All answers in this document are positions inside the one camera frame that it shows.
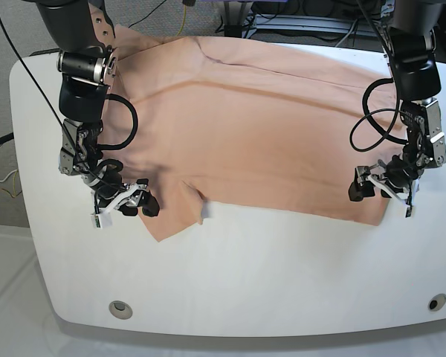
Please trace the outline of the right table grommet hole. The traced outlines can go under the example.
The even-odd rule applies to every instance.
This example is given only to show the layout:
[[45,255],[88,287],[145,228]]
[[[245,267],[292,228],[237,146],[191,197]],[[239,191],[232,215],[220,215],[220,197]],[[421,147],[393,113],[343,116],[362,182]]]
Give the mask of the right table grommet hole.
[[428,309],[431,312],[437,312],[446,304],[446,294],[437,294],[428,303]]

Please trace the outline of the aluminium frame rail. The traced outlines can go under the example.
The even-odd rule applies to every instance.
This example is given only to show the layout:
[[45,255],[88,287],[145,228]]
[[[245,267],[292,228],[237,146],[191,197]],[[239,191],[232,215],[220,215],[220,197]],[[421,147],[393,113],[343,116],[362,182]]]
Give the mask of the aluminium frame rail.
[[376,35],[364,20],[335,19],[317,16],[291,16],[256,14],[250,30],[244,30],[243,36],[250,38],[257,31],[272,31],[281,33],[293,31],[300,33],[328,33],[336,35],[355,34],[356,36],[375,38]]

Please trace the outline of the peach orange T-shirt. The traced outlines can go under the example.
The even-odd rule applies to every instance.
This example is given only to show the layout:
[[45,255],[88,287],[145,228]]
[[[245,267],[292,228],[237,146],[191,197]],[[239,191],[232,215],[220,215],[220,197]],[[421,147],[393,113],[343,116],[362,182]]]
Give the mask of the peach orange T-shirt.
[[281,45],[227,37],[152,37],[117,26],[112,91],[138,131],[106,152],[127,181],[149,179],[157,241],[202,223],[206,201],[377,226],[388,201],[351,202],[354,169],[387,160],[361,98],[378,74]]

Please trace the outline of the left table grommet hole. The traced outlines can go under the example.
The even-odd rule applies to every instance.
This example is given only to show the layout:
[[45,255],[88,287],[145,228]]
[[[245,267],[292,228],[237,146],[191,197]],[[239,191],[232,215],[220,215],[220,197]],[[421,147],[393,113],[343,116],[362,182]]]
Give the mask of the left table grommet hole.
[[109,311],[120,320],[128,320],[133,315],[132,308],[127,303],[119,300],[112,301],[109,304]]

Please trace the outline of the table grommet hole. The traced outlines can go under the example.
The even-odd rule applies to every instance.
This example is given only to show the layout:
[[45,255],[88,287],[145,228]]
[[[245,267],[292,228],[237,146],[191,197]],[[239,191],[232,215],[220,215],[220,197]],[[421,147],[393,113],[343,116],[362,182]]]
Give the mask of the table grommet hole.
[[431,312],[437,312],[446,304],[446,294],[437,294],[428,303],[428,309]]
[[120,320],[128,320],[133,315],[132,308],[127,303],[119,300],[112,301],[109,304],[109,311]]

